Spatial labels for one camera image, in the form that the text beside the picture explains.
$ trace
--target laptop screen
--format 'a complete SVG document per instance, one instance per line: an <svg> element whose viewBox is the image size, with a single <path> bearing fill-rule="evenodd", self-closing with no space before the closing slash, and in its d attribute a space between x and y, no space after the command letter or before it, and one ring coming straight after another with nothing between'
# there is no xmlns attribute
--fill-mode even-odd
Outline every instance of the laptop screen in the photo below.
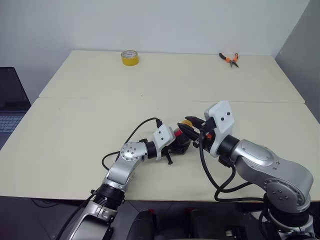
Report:
<svg viewBox="0 0 320 240"><path fill-rule="evenodd" d="M0 67L0 111L27 111L31 104L14 67Z"/></svg>

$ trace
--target white wall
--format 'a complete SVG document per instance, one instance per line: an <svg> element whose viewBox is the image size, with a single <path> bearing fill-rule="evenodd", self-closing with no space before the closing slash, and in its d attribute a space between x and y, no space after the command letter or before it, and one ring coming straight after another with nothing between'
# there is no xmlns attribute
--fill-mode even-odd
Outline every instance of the white wall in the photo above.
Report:
<svg viewBox="0 0 320 240"><path fill-rule="evenodd" d="M72 49L276 56L309 0L0 0L0 66L33 102Z"/></svg>

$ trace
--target pliers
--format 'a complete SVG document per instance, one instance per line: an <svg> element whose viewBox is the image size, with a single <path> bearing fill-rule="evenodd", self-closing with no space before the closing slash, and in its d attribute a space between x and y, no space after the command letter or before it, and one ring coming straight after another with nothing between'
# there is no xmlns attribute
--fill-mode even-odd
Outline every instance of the pliers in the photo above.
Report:
<svg viewBox="0 0 320 240"><path fill-rule="evenodd" d="M232 67L232 64L235 65L236 67L239 67L237 64L237 60L239 58L239 54L236 53L234 55L234 58L231 60L229 57L225 57L222 53L219 53L220 58L222 58L223 60L225 60L227 63L230 63L230 66Z"/></svg>

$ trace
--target gray wall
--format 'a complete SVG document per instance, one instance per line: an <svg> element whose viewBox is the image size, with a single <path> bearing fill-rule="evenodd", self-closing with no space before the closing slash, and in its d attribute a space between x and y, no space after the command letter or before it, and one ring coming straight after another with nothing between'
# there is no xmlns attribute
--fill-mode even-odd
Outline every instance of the gray wall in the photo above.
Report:
<svg viewBox="0 0 320 240"><path fill-rule="evenodd" d="M33 102L72 49L276 56L309 0L0 0L0 66Z"/></svg>
<svg viewBox="0 0 320 240"><path fill-rule="evenodd" d="M320 1L311 0L275 58L320 122Z"/></svg>

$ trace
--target red part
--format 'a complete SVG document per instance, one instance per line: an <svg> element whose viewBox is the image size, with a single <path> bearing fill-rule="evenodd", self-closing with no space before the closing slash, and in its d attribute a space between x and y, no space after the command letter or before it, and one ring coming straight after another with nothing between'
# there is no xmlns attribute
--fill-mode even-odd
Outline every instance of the red part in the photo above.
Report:
<svg viewBox="0 0 320 240"><path fill-rule="evenodd" d="M179 137L181 134L183 134L183 132L180 129L174 133L176 138Z"/></svg>
<svg viewBox="0 0 320 240"><path fill-rule="evenodd" d="M155 209L148 209L148 211L152 214L156 214L156 210Z"/></svg>

